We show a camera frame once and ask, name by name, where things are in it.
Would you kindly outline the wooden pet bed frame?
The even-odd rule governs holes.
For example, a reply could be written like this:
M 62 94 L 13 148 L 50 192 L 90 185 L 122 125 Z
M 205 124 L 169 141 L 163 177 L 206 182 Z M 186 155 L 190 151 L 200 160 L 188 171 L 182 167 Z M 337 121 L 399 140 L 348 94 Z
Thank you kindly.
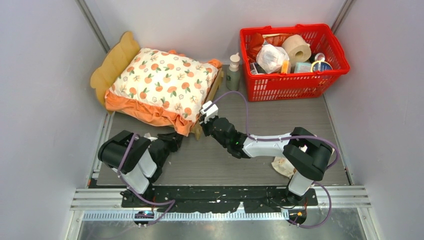
M 94 89 L 96 97 L 99 103 L 105 107 L 105 93 L 109 87 L 112 86 L 116 78 L 124 71 L 124 69 L 130 64 L 134 57 L 138 54 L 139 50 L 142 47 L 134 39 L 133 33 L 131 31 L 126 31 L 120 38 L 120 41 L 107 53 L 105 59 L 103 60 L 100 67 L 98 67 L 90 77 L 90 86 Z M 205 99 L 205 104 L 208 101 L 211 101 L 216 91 L 218 90 L 222 79 L 223 79 L 223 65 L 219 69 L 218 75 L 215 81 L 212 84 L 211 90 Z M 202 128 L 199 124 L 199 118 L 195 122 L 195 125 L 191 129 L 189 134 L 194 134 L 194 136 L 199 139 L 202 133 Z

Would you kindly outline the orange fruit print cushion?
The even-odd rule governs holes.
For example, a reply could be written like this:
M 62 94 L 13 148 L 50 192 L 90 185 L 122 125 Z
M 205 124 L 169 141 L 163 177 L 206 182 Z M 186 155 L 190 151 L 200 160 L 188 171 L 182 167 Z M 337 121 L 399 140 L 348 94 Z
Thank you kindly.
M 188 136 L 221 67 L 217 59 L 141 48 L 106 90 L 105 108 Z

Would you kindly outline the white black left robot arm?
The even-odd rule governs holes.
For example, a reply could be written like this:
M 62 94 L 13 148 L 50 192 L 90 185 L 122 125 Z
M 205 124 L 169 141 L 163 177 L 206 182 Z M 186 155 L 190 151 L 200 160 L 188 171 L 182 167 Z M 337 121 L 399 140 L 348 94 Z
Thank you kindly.
M 148 207 L 154 199 L 153 183 L 169 155 L 181 147 L 183 137 L 175 131 L 152 137 L 122 130 L 100 146 L 97 158 L 117 173 L 136 203 Z

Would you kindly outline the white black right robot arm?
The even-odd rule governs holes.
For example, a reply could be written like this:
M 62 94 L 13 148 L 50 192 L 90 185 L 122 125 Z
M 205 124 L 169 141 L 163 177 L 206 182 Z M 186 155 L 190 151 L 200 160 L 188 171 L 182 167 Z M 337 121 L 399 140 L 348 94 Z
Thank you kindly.
M 285 189 L 285 198 L 291 205 L 299 205 L 312 184 L 324 178 L 330 158 L 337 151 L 332 142 L 303 127 L 283 135 L 257 136 L 237 131 L 224 117 L 202 115 L 199 120 L 205 136 L 212 136 L 237 159 L 286 158 L 296 170 Z

